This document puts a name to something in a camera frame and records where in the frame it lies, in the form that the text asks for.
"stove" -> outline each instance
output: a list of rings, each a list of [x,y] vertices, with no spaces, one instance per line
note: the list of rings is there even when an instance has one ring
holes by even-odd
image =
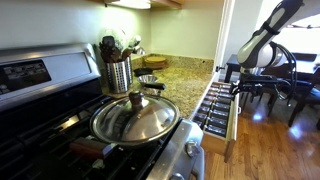
[[[0,52],[0,179],[204,178],[202,130],[180,118],[159,140],[117,146],[106,157],[74,152],[78,139],[107,146],[90,119],[115,99],[101,91],[90,44],[4,49]]]

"oven handle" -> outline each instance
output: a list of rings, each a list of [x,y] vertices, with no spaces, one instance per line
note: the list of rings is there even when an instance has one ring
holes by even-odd
[[[191,174],[194,175],[197,180],[204,180],[204,150],[202,147],[199,148],[199,154],[197,160],[194,163]]]

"stove knob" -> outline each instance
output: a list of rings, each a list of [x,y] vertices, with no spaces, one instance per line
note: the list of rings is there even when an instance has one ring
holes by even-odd
[[[195,141],[188,141],[185,145],[186,152],[190,157],[196,156],[200,151],[199,147],[197,146],[197,142]]]
[[[174,173],[170,177],[170,180],[184,180],[184,177],[180,173]]]

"backsplash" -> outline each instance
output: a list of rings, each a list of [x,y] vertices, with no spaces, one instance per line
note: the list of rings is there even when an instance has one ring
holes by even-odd
[[[135,58],[132,60],[132,69],[143,67],[143,60],[150,56],[165,57],[167,59],[169,66],[174,66],[175,68],[201,69],[207,72],[212,72],[213,70],[213,62],[214,62],[213,59],[172,56],[172,55],[165,55],[165,54],[148,54],[145,56]]]

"bowl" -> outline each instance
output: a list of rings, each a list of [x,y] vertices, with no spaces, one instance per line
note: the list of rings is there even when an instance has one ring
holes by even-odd
[[[153,70],[150,68],[138,68],[133,70],[135,76],[142,76],[147,74],[152,74]]]
[[[140,82],[141,85],[145,85],[146,83],[157,82],[158,78],[154,75],[148,74],[148,75],[139,76],[138,81]]]

